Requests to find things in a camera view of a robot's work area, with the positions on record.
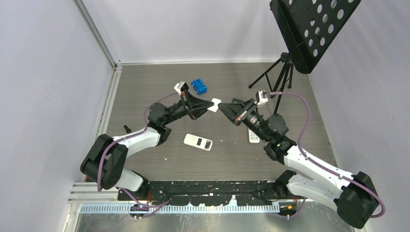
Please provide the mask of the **white battery cover plain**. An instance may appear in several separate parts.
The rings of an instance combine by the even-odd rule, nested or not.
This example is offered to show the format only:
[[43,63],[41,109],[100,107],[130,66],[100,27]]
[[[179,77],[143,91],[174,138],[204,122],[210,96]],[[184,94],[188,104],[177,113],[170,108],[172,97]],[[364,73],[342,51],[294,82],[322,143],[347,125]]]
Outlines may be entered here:
[[213,98],[213,99],[211,100],[211,102],[213,103],[213,105],[210,106],[210,107],[208,107],[207,110],[208,110],[208,111],[212,111],[212,112],[215,113],[215,112],[217,112],[218,109],[219,109],[218,105],[221,103],[221,100],[220,100],[220,99],[217,99],[217,98]]

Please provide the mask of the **white remote with black window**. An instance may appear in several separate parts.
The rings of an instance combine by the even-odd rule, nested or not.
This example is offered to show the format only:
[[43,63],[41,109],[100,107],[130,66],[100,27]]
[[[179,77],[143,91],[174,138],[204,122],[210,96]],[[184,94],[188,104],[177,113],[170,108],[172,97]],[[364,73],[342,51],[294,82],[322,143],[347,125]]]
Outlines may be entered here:
[[197,149],[201,149],[204,151],[210,151],[213,145],[213,141],[203,138],[203,137],[199,137],[193,134],[189,134],[187,133],[183,143],[185,145],[197,148]]

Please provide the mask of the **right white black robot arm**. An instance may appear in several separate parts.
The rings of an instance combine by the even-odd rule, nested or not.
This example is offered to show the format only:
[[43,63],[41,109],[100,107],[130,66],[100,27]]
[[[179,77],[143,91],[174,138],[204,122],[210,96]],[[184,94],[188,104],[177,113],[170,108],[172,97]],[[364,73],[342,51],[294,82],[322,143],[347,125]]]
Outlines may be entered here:
[[285,171],[277,179],[278,196],[312,199],[335,210],[343,221],[357,229],[362,229],[380,206],[369,175],[344,171],[300,148],[286,136],[289,129],[281,115],[273,114],[264,119],[253,99],[220,103],[218,108],[233,124],[244,124],[266,142],[264,150],[271,160],[309,176],[306,179],[293,171]]

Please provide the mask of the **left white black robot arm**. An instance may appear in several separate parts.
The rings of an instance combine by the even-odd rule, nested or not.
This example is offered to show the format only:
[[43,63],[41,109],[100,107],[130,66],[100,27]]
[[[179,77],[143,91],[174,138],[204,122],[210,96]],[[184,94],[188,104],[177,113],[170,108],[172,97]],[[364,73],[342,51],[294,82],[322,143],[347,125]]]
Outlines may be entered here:
[[204,113],[218,110],[219,99],[206,101],[182,91],[180,100],[167,107],[160,102],[150,105],[144,113],[145,127],[136,132],[111,137],[101,134],[83,160],[80,171],[97,184],[97,190],[127,189],[137,200],[148,194],[145,178],[124,168],[126,159],[147,148],[163,144],[172,130],[168,124],[188,116],[197,120]]

